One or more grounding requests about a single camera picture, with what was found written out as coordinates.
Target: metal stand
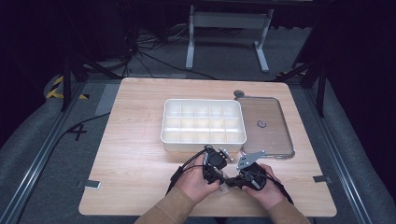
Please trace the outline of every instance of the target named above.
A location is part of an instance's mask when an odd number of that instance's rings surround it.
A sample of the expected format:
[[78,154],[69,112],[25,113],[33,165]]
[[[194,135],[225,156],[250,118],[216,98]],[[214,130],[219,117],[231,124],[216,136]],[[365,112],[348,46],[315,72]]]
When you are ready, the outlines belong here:
[[195,12],[194,6],[190,6],[190,41],[187,49],[186,68],[192,69],[194,60],[194,28],[195,27],[223,27],[241,29],[260,29],[262,36],[259,41],[254,42],[257,57],[264,73],[269,72],[262,46],[268,33],[274,10],[268,10],[267,14],[245,14],[245,13],[217,13],[217,12]]
[[71,101],[71,74],[73,73],[74,77],[78,82],[85,82],[88,79],[88,74],[86,69],[84,68],[83,64],[87,64],[90,67],[94,68],[95,70],[101,72],[102,74],[106,75],[107,77],[113,79],[123,79],[113,72],[109,71],[108,69],[104,68],[102,65],[88,60],[76,53],[69,53],[64,58],[64,104],[62,106],[61,111],[65,111]]
[[323,114],[323,100],[324,100],[324,91],[326,86],[326,62],[318,61],[312,63],[305,63],[300,65],[299,67],[294,68],[286,74],[283,74],[282,77],[278,77],[271,82],[283,82],[287,79],[294,77],[303,71],[307,71],[304,78],[300,81],[301,86],[304,89],[311,89],[316,80],[318,80],[318,92],[317,92],[317,110],[321,117],[324,117]]

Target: white plastic tray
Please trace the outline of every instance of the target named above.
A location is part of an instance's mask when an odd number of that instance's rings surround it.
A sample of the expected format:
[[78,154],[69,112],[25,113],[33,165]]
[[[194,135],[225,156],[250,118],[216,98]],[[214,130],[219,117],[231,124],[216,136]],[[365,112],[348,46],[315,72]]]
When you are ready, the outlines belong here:
[[239,151],[247,141],[241,105],[235,100],[167,100],[161,139],[167,151],[195,152],[208,144]]

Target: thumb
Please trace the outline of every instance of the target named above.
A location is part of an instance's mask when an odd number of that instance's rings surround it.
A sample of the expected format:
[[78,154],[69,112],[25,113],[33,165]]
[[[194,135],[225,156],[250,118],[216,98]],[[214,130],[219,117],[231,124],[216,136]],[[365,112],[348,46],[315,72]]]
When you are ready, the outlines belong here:
[[252,195],[252,193],[254,192],[254,191],[256,191],[256,190],[254,190],[254,189],[251,189],[250,187],[248,187],[248,186],[243,186],[242,187],[242,191],[244,191],[247,195]]
[[194,161],[194,165],[202,165],[204,164],[204,159],[205,159],[205,154],[201,154],[199,157],[197,157]]
[[219,189],[219,185],[220,185],[220,181],[219,181],[219,180],[216,180],[215,182],[213,182],[213,183],[211,183],[210,185],[208,185],[208,188],[209,188],[211,191],[216,191],[216,190]]

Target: sleeve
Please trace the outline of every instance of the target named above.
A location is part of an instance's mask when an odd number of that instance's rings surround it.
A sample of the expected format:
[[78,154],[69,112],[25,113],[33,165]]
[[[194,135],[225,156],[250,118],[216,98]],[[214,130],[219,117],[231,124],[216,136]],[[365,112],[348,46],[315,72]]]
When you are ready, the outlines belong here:
[[286,199],[272,207],[268,214],[275,224],[310,223],[308,218]]
[[135,224],[178,224],[183,223],[194,208],[194,201],[183,191],[173,187],[171,191],[143,216]]

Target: metal frame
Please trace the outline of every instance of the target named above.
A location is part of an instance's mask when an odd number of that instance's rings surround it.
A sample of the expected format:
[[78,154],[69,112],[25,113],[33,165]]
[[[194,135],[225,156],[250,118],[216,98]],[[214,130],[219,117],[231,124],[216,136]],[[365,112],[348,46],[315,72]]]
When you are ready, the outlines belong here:
[[356,219],[359,221],[359,223],[373,223],[366,210],[366,207],[364,206],[363,201],[361,200],[361,196],[358,193],[355,181],[349,173],[347,165],[344,163],[338,147],[332,138],[332,134],[329,130],[329,127],[327,126],[326,119],[323,118],[316,109],[316,99],[313,92],[311,90],[304,89],[304,94],[305,97],[308,99],[311,110],[315,114],[315,118],[319,124],[320,129],[323,132],[326,143],[330,150],[329,153],[332,159],[332,164],[334,165],[335,171],[340,177],[344,191],[346,192],[346,196],[349,199]]
[[77,86],[74,89],[71,101],[69,102],[64,112],[61,112],[58,118],[55,120],[49,132],[49,135],[47,136],[42,147],[35,156],[34,161],[24,175],[20,186],[14,193],[14,196],[9,202],[5,212],[0,217],[0,224],[11,224],[19,222],[23,209],[28,203],[31,194],[35,189],[35,185],[38,182],[38,179],[41,176],[42,172],[44,171],[48,160],[50,159],[50,155],[54,146],[56,145],[56,140],[60,136],[60,131],[64,125],[64,122],[67,116],[70,114],[74,103],[78,100],[78,97],[81,95],[82,90],[85,87],[85,83],[83,82],[78,82],[76,85]]
[[268,33],[271,23],[273,9],[267,14],[246,14],[246,13],[223,13],[223,12],[195,12],[194,6],[190,6],[189,33],[190,40],[187,49],[186,68],[192,69],[194,60],[194,28],[195,27],[224,27],[241,29],[261,29],[262,35],[259,41],[254,42],[260,67],[264,73],[269,72],[268,63],[265,60],[262,46]]

